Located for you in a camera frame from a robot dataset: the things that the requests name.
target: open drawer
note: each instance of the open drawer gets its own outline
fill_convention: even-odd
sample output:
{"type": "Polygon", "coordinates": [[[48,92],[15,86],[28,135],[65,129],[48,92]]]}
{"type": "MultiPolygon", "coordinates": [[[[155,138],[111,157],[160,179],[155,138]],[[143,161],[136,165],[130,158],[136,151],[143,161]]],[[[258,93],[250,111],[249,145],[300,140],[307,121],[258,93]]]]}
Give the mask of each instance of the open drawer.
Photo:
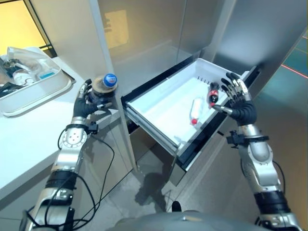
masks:
{"type": "MultiPolygon", "coordinates": [[[[181,157],[217,114],[207,102],[209,84],[216,81],[221,86],[221,78],[227,72],[229,70],[199,58],[146,92],[141,92],[138,97],[126,101],[127,116],[170,154],[181,157]],[[198,124],[193,126],[190,110],[193,100],[200,96],[205,98],[205,107],[198,124]]],[[[245,80],[249,74],[245,71],[240,78],[245,80]]],[[[224,105],[228,101],[227,95],[221,88],[218,91],[217,104],[224,105]]]]}

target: window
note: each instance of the window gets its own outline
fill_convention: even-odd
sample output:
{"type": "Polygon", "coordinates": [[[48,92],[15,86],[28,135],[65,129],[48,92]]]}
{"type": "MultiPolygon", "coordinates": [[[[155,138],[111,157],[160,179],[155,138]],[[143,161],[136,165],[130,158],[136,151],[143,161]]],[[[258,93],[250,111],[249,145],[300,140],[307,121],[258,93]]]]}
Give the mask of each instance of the window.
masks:
{"type": "Polygon", "coordinates": [[[6,54],[8,46],[35,46],[56,56],[30,0],[0,0],[0,28],[0,54],[6,54]]]}

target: small red bottle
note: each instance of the small red bottle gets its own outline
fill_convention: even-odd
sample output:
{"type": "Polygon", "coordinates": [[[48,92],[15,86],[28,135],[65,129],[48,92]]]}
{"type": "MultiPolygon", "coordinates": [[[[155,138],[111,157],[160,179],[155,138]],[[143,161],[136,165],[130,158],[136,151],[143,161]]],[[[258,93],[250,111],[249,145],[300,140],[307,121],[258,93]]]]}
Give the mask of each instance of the small red bottle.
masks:
{"type": "Polygon", "coordinates": [[[215,103],[218,101],[218,89],[219,84],[217,82],[211,82],[210,84],[210,91],[208,92],[208,102],[210,107],[214,106],[215,103]]]}

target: plastic bottle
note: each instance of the plastic bottle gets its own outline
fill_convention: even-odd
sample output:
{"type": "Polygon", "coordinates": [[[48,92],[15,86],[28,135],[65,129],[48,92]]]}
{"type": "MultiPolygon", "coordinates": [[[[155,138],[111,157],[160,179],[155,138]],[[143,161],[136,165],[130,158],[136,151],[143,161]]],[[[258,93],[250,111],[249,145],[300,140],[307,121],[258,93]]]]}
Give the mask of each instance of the plastic bottle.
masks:
{"type": "Polygon", "coordinates": [[[203,112],[204,102],[205,100],[203,97],[197,97],[193,100],[190,112],[190,120],[192,125],[196,125],[198,123],[198,120],[203,112]]]}
{"type": "Polygon", "coordinates": [[[214,106],[218,101],[218,89],[219,84],[217,82],[211,82],[210,91],[208,92],[208,103],[210,107],[214,106]]]}

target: white tray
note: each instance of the white tray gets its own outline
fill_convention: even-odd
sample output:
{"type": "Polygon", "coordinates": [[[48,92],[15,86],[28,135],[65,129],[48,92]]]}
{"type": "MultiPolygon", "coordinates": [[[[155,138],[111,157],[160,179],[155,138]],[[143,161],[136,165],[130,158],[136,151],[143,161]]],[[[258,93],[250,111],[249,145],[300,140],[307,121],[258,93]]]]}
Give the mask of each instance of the white tray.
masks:
{"type": "MultiPolygon", "coordinates": [[[[25,49],[45,54],[37,47],[25,49]]],[[[69,89],[72,85],[71,80],[65,76],[55,62],[53,62],[53,66],[58,70],[54,75],[1,97],[0,111],[5,116],[16,116],[69,89]]]]}

